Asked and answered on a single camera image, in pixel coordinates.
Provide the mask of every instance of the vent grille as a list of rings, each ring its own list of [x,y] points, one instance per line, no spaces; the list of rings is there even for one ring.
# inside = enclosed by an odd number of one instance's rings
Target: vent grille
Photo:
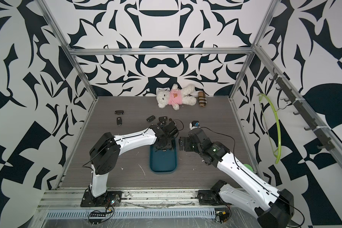
[[[46,219],[87,219],[93,210],[49,210]],[[214,218],[214,208],[115,209],[112,219]]]

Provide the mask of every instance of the debris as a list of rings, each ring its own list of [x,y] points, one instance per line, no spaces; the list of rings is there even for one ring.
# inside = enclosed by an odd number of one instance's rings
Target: debris
[[[141,167],[141,165],[140,164],[138,164],[139,165],[139,167]],[[141,169],[142,169],[142,167],[141,167]],[[144,172],[144,170],[142,169],[142,171],[143,171],[143,173],[144,173],[144,175],[146,176],[146,173]]]

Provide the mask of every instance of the plaid pouch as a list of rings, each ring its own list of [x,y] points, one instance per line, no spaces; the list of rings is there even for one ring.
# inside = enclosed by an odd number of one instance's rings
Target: plaid pouch
[[[201,107],[204,107],[206,106],[206,97],[205,97],[205,93],[203,91],[200,91],[198,93],[198,96],[199,96],[199,105]]]

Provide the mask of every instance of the car key fob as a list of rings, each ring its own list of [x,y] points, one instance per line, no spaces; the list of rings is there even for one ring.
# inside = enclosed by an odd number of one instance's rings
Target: car key fob
[[[155,116],[150,116],[147,118],[147,122],[151,122],[155,119],[156,117]]]
[[[167,120],[167,116],[158,117],[158,121],[163,121],[163,120]]]
[[[123,110],[117,110],[115,111],[115,115],[123,115],[124,111]]]
[[[158,123],[157,123],[157,125],[159,125],[160,126],[160,128],[163,128],[164,126],[166,126],[166,121],[165,120],[162,120],[162,121],[159,121]]]
[[[122,125],[122,117],[117,117],[117,125]]]

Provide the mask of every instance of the pink shirt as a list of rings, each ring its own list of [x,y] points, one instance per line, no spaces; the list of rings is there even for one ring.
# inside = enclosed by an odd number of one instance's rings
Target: pink shirt
[[[182,104],[181,90],[171,90],[169,105]]]

